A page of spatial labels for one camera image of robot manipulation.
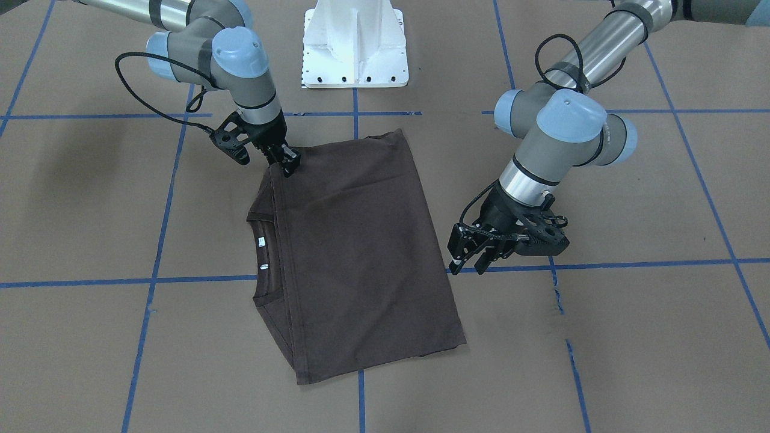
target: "gray fabric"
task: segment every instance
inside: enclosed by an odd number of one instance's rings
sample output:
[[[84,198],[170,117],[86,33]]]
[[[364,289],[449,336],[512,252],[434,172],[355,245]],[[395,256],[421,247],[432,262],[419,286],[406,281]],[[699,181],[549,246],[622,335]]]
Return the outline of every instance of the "gray fabric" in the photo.
[[[305,148],[288,179],[271,166],[248,221],[254,303],[297,384],[465,343],[400,130]]]

